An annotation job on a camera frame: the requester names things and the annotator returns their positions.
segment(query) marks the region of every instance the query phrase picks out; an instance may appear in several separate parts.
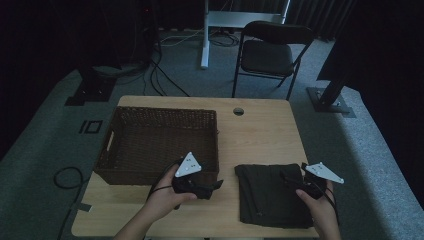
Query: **wicker basket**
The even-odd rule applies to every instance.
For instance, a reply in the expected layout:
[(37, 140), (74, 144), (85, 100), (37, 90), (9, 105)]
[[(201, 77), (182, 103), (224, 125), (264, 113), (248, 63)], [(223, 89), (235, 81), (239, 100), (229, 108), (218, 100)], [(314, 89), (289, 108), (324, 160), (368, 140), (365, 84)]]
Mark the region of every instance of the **wicker basket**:
[(111, 185), (151, 185), (188, 152), (202, 165), (196, 181), (214, 183), (219, 172), (215, 111), (117, 107), (94, 172)]

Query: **gray carpet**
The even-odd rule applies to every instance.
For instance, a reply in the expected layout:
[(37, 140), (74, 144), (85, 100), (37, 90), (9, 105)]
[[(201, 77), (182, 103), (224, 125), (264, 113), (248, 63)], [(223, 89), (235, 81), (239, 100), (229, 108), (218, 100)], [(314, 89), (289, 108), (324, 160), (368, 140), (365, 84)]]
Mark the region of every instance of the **gray carpet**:
[[(201, 70), (200, 47), (201, 42), (194, 40), (163, 47), (160, 67), (190, 96), (230, 97), (237, 48), (211, 45), (209, 68)], [(304, 56), (290, 103), (308, 161), (323, 162), (345, 179), (345, 184), (336, 185), (335, 189), (343, 238), (422, 239), (423, 210), (360, 95), (348, 88), (341, 94), (356, 118), (317, 113), (313, 109), (306, 87), (328, 84), (317, 82), (316, 78), (331, 47), (331, 42), (320, 40), (312, 44)], [(86, 103), (82, 107), (64, 106), (78, 87), (78, 72), (70, 73), (57, 84), (0, 162), (0, 239), (57, 239), (78, 190), (55, 186), (55, 173), (74, 166), (81, 170), (84, 179), (90, 176), (119, 98), (158, 95), (151, 87), (149, 73), (150, 69), (144, 77), (120, 78), (109, 102)], [(184, 96), (163, 75), (159, 77), (167, 95)], [(288, 82), (275, 88), (277, 83), (243, 77), (236, 97), (284, 99)], [(85, 133), (81, 131), (84, 121), (103, 124), (97, 134)], [(67, 186), (79, 183), (72, 170), (64, 171), (58, 179)], [(76, 238), (70, 232), (74, 217), (75, 211), (71, 211), (63, 239)]]

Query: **folded cloth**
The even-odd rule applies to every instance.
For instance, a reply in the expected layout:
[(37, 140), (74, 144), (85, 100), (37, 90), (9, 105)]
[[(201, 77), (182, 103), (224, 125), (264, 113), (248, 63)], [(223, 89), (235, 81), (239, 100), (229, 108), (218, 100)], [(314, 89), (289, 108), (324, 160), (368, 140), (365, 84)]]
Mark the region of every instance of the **folded cloth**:
[(293, 189), (285, 186), (280, 172), (302, 182), (299, 165), (238, 165), (240, 221), (267, 227), (309, 228), (308, 207)]

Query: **wooden table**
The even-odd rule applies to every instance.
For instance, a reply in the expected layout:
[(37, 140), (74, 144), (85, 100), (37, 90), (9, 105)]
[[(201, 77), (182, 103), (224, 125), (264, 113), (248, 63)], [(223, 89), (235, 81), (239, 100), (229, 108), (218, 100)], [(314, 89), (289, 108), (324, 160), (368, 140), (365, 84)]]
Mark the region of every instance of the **wooden table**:
[[(313, 228), (281, 229), (239, 221), (239, 164), (307, 162), (290, 104), (284, 100), (124, 96), (119, 106), (208, 109), (217, 112), (222, 187), (210, 200), (186, 203), (157, 221), (152, 237), (317, 237)], [(242, 108), (244, 115), (233, 113)], [(112, 186), (93, 172), (72, 226), (76, 236), (113, 236), (143, 205), (150, 186)]]

